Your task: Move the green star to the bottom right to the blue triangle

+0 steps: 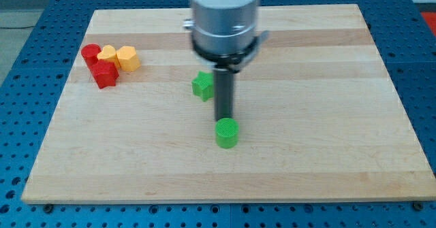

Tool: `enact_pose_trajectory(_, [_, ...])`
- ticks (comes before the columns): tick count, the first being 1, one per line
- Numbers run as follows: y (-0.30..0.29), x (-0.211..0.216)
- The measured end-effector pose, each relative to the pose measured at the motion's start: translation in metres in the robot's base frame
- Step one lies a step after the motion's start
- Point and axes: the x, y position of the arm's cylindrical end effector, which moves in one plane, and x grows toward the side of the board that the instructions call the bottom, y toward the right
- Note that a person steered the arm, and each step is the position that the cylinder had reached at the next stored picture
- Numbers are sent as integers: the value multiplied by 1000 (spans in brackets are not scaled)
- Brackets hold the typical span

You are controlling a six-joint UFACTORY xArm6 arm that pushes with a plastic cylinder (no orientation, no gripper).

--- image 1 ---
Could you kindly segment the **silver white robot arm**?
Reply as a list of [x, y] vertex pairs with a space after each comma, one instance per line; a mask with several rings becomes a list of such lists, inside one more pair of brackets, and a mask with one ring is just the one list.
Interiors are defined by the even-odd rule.
[[193, 50], [213, 69], [238, 73], [258, 54], [269, 32], [256, 34], [260, 0], [189, 0]]

